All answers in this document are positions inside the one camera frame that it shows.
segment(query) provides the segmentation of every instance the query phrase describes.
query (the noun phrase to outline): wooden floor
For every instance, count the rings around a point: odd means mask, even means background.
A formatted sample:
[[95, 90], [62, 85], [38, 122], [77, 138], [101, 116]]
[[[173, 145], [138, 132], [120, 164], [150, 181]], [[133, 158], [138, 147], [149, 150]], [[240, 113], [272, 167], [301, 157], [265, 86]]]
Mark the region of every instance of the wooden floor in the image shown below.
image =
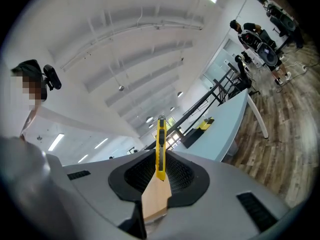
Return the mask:
[[[318, 62], [312, 40], [304, 36], [304, 48], [294, 44], [283, 48], [284, 65], [292, 78], [303, 73], [303, 65]], [[252, 96], [266, 124], [264, 139], [258, 122], [247, 106], [236, 136], [239, 150], [223, 162], [234, 165], [267, 186], [293, 207], [304, 200], [313, 185], [320, 151], [320, 65], [309, 67], [281, 89], [267, 69], [252, 69], [254, 87], [261, 95]]]

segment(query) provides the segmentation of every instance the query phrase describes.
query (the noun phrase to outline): yellow object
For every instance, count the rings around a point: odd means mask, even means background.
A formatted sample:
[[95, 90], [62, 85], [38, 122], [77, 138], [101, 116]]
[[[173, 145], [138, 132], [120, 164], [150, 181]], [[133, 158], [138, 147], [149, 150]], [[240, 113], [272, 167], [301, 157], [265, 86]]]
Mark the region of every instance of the yellow object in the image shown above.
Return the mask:
[[166, 118], [160, 115], [156, 130], [155, 176], [162, 181], [166, 178], [166, 138]]
[[204, 119], [204, 121], [197, 127], [197, 129], [200, 128], [201, 130], [205, 131], [211, 126], [213, 122], [214, 122], [214, 119], [212, 117]]

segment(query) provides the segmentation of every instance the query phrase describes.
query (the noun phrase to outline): black vent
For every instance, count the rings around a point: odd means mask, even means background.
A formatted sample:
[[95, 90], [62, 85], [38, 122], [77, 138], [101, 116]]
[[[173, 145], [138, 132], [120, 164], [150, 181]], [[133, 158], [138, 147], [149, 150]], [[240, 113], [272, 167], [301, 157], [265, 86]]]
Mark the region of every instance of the black vent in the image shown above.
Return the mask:
[[194, 180], [194, 171], [171, 155], [165, 158], [166, 174], [168, 176], [172, 195], [189, 187]]
[[277, 222], [277, 219], [251, 192], [236, 196], [261, 232], [267, 230]]
[[154, 154], [134, 164], [124, 173], [124, 180], [133, 188], [143, 193], [156, 171]]
[[69, 180], [75, 180], [75, 179], [79, 179], [82, 178], [84, 176], [90, 175], [91, 173], [87, 170], [82, 170], [82, 171], [78, 171], [78, 172], [74, 172], [74, 173], [70, 173], [67, 176], [69, 177]]

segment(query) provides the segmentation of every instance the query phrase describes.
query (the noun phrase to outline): curved desk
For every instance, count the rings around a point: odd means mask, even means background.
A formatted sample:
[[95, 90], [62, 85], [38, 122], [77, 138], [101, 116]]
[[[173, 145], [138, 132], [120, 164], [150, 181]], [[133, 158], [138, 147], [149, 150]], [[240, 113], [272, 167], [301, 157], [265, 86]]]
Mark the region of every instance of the curved desk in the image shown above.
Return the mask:
[[189, 148], [180, 143], [173, 150], [221, 162], [234, 142], [247, 103], [257, 118], [263, 136], [268, 138], [265, 123], [245, 89], [206, 115], [213, 117], [214, 122], [195, 143]]

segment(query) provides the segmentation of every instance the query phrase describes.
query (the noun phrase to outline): yellow utility knife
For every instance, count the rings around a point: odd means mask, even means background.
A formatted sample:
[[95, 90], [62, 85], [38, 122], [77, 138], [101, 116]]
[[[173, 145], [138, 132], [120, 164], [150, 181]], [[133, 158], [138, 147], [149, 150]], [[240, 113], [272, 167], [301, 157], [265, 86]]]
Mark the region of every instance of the yellow utility knife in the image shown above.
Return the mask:
[[160, 115], [156, 133], [155, 176], [162, 181], [166, 178], [166, 137], [166, 118], [164, 115]]

